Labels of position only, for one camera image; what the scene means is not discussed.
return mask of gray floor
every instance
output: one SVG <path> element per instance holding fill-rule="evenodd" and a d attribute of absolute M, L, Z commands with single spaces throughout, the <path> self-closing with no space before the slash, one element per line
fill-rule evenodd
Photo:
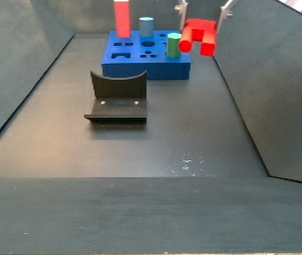
<path fill-rule="evenodd" d="M 265 177 L 213 59 L 148 82 L 144 126 L 91 125 L 107 36 L 78 36 L 0 135 L 0 177 Z"/>
<path fill-rule="evenodd" d="M 0 254 L 302 252 L 302 184 L 0 179 Z"/>
<path fill-rule="evenodd" d="M 0 135 L 0 254 L 302 252 L 302 184 L 266 176 L 213 60 L 150 82 L 144 127 L 83 118 L 104 42 L 76 37 Z"/>

